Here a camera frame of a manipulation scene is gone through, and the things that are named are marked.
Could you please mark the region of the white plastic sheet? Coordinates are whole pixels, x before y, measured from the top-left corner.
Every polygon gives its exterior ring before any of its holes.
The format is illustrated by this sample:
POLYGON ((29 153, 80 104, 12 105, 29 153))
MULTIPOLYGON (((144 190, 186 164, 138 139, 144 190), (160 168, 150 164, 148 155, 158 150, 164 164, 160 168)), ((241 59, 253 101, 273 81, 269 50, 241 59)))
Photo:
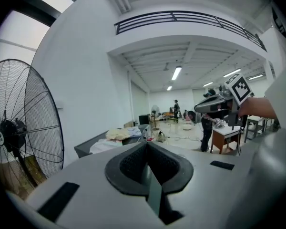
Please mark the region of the white plastic sheet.
POLYGON ((96 143, 94 143, 89 150, 89 154, 97 154, 100 152, 108 151, 117 147, 122 146, 123 143, 120 140, 107 140, 107 139, 99 139, 96 143))

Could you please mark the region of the large black standing fan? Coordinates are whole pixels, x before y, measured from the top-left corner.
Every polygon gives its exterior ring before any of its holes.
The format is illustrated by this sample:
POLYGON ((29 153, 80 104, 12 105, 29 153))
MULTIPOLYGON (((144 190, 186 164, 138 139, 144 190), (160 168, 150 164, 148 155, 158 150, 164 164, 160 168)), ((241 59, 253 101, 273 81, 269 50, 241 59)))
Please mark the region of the large black standing fan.
POLYGON ((62 170, 64 142, 56 104, 41 75, 19 59, 0 61, 0 158, 34 156, 46 179, 62 170))

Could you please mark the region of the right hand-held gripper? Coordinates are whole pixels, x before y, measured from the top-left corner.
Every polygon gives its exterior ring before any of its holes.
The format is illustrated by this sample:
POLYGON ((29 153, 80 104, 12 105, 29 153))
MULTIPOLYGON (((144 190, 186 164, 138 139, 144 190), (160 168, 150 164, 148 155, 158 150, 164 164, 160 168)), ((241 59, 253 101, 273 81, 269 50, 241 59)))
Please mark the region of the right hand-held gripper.
POLYGON ((243 126, 239 116, 241 104, 250 96, 251 88, 241 73, 234 74, 224 82, 220 94, 210 96, 194 106, 197 113, 217 113, 228 111, 224 121, 228 126, 243 126))

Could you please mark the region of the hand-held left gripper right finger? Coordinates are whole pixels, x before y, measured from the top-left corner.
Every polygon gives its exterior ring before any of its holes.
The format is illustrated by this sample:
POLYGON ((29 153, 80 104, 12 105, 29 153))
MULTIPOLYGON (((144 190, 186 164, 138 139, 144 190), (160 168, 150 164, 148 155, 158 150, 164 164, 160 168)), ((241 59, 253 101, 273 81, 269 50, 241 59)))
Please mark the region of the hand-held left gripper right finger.
POLYGON ((157 145, 186 158, 194 172, 181 192, 167 197, 171 208, 183 217, 169 225, 158 218, 147 218, 146 229, 229 228, 227 220, 245 184, 253 150, 243 147, 240 156, 231 156, 202 153, 163 143, 157 145))

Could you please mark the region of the small standing fan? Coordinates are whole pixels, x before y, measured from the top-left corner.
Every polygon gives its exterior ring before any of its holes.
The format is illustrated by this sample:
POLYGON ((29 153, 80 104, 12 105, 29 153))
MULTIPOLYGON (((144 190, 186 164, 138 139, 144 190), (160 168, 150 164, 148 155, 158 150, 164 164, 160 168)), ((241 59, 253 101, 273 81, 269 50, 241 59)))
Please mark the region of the small standing fan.
POLYGON ((159 121, 160 116, 161 113, 159 107, 157 105, 153 105, 151 108, 151 122, 153 128, 157 127, 157 121, 159 121))

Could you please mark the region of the wooden table with white top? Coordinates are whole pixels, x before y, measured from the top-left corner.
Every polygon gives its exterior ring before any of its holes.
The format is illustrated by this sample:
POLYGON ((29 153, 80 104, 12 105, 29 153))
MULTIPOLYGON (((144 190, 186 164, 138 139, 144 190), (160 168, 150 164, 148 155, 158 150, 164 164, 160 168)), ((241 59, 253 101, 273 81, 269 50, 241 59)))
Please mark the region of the wooden table with white top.
POLYGON ((228 126, 224 125, 221 128, 213 128, 212 141, 210 147, 210 153, 213 152, 213 147, 215 146, 219 149, 219 154, 222 154, 224 146, 226 146, 226 152, 231 152, 233 149, 230 143, 235 142, 236 147, 239 146, 241 128, 239 126, 228 126))

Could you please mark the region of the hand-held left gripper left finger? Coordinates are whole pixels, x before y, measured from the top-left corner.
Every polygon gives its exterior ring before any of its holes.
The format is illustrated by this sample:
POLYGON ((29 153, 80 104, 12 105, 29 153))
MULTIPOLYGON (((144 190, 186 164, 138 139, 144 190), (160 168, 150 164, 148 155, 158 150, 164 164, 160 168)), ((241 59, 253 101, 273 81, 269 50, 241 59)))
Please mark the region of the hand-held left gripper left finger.
POLYGON ((163 229, 144 197, 127 196, 116 190, 105 176, 105 166, 114 156, 138 147, 138 143, 88 155, 48 178, 26 199, 38 210, 65 182, 78 190, 57 219, 67 229, 163 229))

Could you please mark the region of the brown cardboard box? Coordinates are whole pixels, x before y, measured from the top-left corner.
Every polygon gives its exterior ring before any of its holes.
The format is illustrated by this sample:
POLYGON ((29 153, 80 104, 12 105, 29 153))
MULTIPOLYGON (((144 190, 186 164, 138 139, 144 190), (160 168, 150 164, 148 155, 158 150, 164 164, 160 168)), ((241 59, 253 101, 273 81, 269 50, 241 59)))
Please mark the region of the brown cardboard box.
MULTIPOLYGON (((37 185, 46 180, 46 176, 42 173, 34 156, 25 157, 24 163, 37 185)), ((9 160, 0 158, 0 180, 8 191, 13 192, 23 200, 35 189, 25 175, 19 161, 12 157, 9 160)))

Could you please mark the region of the grey table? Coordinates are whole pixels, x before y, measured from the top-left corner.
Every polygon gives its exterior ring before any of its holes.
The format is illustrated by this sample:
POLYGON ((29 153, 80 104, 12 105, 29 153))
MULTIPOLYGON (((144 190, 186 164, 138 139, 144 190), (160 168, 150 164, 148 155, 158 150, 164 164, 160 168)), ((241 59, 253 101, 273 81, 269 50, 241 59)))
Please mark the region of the grey table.
POLYGON ((247 140, 255 139, 258 135, 265 132, 266 129, 266 119, 259 116, 251 115, 247 118, 246 128, 245 128, 245 139, 247 140))

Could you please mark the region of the pale blue cloth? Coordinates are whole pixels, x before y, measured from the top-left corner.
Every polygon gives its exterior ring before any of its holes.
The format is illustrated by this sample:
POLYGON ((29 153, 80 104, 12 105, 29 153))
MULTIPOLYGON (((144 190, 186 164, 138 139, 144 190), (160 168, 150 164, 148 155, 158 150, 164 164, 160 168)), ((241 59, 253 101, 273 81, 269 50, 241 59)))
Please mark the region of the pale blue cloth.
POLYGON ((141 130, 137 126, 127 127, 126 130, 127 130, 128 134, 129 134, 130 138, 140 137, 142 135, 141 130))

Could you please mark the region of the black balcony railing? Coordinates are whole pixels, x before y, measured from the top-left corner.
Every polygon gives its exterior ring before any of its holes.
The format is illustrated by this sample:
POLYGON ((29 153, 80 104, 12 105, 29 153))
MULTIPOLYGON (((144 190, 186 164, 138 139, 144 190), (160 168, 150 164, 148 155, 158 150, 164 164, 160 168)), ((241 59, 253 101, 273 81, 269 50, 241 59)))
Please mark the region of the black balcony railing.
POLYGON ((149 12, 119 21, 114 24, 114 27, 116 30, 116 35, 119 35, 123 32, 139 27, 166 22, 192 22, 221 28, 246 38, 250 42, 266 51, 264 43, 257 34, 253 34, 243 27, 221 17, 202 12, 186 10, 165 10, 149 12))

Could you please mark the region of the person's right forearm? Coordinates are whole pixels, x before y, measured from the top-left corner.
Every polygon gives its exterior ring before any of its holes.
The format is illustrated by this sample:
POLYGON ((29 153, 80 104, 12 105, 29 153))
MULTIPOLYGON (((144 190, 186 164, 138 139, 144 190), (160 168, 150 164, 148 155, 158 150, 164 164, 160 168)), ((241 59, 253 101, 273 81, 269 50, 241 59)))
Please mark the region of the person's right forearm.
POLYGON ((254 115, 262 118, 277 119, 276 113, 266 98, 248 97, 240 106, 238 115, 254 115))

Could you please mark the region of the cream cloth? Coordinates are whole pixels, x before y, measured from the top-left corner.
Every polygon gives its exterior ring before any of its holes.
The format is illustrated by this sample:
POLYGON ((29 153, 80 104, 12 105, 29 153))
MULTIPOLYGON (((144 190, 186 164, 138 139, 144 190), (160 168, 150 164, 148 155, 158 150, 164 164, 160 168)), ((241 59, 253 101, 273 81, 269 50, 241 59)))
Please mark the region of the cream cloth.
POLYGON ((119 129, 119 128, 113 128, 108 130, 106 133, 106 139, 107 140, 125 140, 130 137, 129 131, 125 128, 119 129))

